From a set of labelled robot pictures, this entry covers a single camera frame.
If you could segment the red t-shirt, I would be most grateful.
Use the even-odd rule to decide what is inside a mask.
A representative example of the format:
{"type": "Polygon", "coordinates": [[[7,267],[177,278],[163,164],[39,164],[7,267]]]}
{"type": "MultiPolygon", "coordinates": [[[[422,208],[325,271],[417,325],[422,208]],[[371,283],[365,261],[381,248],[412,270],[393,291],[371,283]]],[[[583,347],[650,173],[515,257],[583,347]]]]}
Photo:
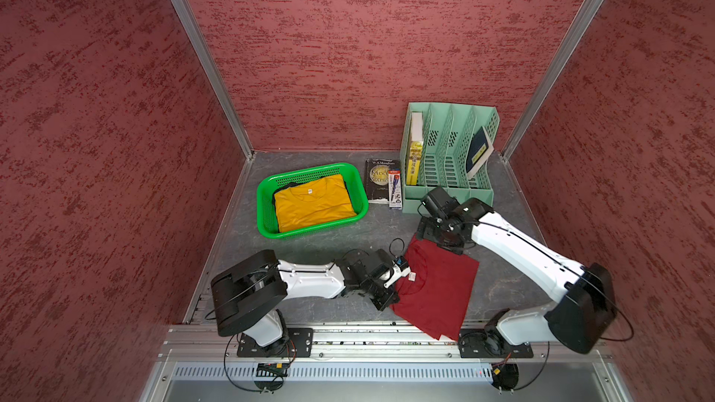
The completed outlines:
{"type": "Polygon", "coordinates": [[[392,311],[435,340],[458,340],[480,264],[416,238],[406,259],[411,273],[395,284],[392,311]]]}

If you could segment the yellow t-shirt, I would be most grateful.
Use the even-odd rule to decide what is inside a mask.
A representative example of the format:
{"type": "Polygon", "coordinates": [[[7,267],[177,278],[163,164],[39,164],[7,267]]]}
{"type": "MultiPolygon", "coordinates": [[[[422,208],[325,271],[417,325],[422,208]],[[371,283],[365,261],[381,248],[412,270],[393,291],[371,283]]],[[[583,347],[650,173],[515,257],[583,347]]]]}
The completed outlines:
{"type": "Polygon", "coordinates": [[[288,185],[273,195],[279,232],[288,233],[355,217],[344,178],[335,174],[288,185]]]}

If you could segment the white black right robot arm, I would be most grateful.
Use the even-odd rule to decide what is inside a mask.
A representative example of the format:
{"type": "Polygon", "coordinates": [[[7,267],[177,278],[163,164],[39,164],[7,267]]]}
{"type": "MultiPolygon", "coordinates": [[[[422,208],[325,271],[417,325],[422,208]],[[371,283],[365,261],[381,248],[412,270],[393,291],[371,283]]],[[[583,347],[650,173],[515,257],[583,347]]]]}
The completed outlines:
{"type": "Polygon", "coordinates": [[[600,264],[584,266],[547,248],[509,223],[476,197],[460,203],[436,187],[420,204],[427,212],[417,231],[452,253],[472,245],[493,251],[530,278],[549,303],[530,309],[505,309],[478,332],[493,357],[532,342],[559,342],[586,355],[617,317],[610,272],[600,264]]]}

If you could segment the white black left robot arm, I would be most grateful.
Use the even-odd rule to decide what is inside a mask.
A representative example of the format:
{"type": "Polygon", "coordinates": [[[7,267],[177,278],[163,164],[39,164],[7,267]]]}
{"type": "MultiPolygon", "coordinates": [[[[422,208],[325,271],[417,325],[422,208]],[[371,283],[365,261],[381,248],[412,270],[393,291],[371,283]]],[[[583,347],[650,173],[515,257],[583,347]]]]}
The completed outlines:
{"type": "Polygon", "coordinates": [[[265,249],[216,275],[210,282],[213,309],[205,316],[218,335],[246,337],[265,357],[292,357],[295,343],[277,307],[287,300],[334,300],[357,294],[379,311],[398,303],[397,283],[408,277],[405,257],[383,249],[351,249],[327,264],[294,264],[265,249]]]}

